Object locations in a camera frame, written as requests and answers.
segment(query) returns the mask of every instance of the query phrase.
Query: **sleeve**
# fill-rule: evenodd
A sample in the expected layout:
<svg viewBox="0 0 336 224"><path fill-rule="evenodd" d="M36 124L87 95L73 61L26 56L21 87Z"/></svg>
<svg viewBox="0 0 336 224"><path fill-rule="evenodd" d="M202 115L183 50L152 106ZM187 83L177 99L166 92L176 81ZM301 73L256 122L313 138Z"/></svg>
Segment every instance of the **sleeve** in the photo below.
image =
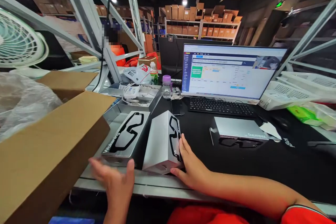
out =
<svg viewBox="0 0 336 224"><path fill-rule="evenodd" d="M287 208L281 218L281 224L335 224L323 213L315 209L293 205Z"/></svg>

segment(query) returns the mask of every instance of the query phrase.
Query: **black desk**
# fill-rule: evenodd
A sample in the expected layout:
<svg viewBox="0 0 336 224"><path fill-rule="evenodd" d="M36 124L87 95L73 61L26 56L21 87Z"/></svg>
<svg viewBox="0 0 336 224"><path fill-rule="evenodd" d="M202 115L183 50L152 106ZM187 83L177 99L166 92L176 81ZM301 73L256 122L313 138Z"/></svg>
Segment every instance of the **black desk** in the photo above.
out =
<svg viewBox="0 0 336 224"><path fill-rule="evenodd" d="M274 125L281 137L287 138L294 147L285 144L283 140L280 143L269 140L259 149L243 150L213 146L209 133L209 123L213 116L240 117L188 112L189 99L183 98L182 101L185 115L178 117L182 133L193 152L211 171L266 177L293 188L311 201L336 205L335 159L307 147L308 141L329 140L310 126L299 122L287 110L266 111L253 106L258 115L270 122L271 115L286 118L290 122L288 132ZM171 111L170 101L161 98L152 117L167 110Z"/></svg>

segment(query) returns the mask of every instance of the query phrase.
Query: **phone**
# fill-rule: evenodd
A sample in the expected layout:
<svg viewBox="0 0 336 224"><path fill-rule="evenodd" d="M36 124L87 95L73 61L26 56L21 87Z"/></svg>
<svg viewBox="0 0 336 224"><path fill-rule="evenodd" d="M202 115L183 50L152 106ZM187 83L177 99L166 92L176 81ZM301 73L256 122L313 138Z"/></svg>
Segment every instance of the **phone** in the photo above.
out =
<svg viewBox="0 0 336 224"><path fill-rule="evenodd" d="M183 116L184 112L182 109L182 100L172 100L171 101L171 112L174 116Z"/></svg>

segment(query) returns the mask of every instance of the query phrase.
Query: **purple bottle cap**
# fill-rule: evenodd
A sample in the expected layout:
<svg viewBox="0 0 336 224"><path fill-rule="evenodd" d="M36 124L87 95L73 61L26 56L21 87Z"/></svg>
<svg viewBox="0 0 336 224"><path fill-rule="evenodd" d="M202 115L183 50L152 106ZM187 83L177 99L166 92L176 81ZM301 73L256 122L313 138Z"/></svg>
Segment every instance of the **purple bottle cap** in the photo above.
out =
<svg viewBox="0 0 336 224"><path fill-rule="evenodd" d="M162 82L163 82L163 84L170 84L170 83L172 82L171 79L172 79L172 78L170 77L170 75L164 75L164 76L162 77Z"/></svg>

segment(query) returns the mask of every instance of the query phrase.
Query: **open cardboard box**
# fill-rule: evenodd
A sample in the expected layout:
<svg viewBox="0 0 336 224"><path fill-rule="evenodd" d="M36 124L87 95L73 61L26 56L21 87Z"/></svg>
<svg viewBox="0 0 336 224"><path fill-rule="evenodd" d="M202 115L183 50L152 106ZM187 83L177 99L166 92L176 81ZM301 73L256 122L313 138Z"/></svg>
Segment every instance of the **open cardboard box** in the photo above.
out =
<svg viewBox="0 0 336 224"><path fill-rule="evenodd" d="M115 98L85 91L96 73L51 71L38 82L67 99L0 143L0 223L48 223L110 131Z"/></svg>

